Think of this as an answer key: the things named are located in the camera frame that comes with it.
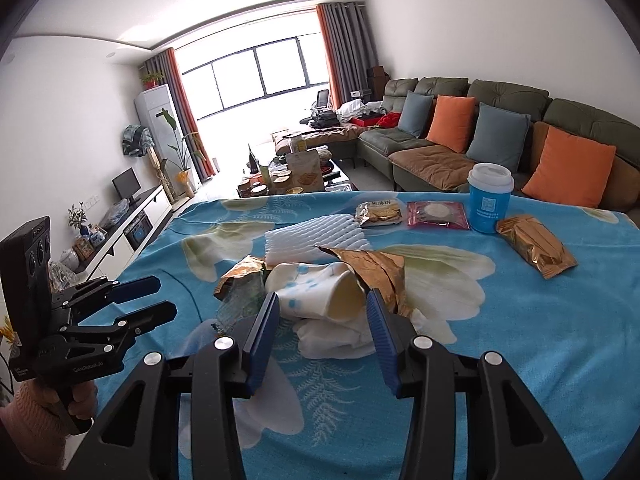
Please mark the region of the person left hand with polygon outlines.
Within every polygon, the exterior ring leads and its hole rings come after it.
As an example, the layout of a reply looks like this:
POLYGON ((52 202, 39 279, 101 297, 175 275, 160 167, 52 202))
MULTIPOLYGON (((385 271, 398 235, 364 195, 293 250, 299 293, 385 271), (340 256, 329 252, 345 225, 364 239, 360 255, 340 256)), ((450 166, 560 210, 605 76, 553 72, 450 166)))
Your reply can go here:
MULTIPOLYGON (((25 387, 29 392, 32 400, 43 408, 53 408, 56 404, 61 403, 58 393, 43 385, 37 379, 31 379, 27 382, 21 383, 22 387, 25 387)), ((96 406, 98 401, 96 396, 98 395, 98 387, 92 380, 91 382, 83 382, 79 385, 74 385, 72 388, 72 400, 67 404, 68 414, 77 417, 79 419, 89 419, 96 414, 96 406)))

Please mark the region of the pink sleeve left forearm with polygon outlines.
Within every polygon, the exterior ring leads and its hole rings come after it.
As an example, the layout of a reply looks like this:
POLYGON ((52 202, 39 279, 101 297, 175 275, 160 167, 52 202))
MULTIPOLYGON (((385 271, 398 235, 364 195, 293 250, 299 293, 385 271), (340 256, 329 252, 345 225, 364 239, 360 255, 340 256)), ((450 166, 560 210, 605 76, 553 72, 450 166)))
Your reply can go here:
POLYGON ((25 387, 1 408, 1 425, 26 463, 46 469, 62 468, 67 432, 50 408, 37 404, 25 387))

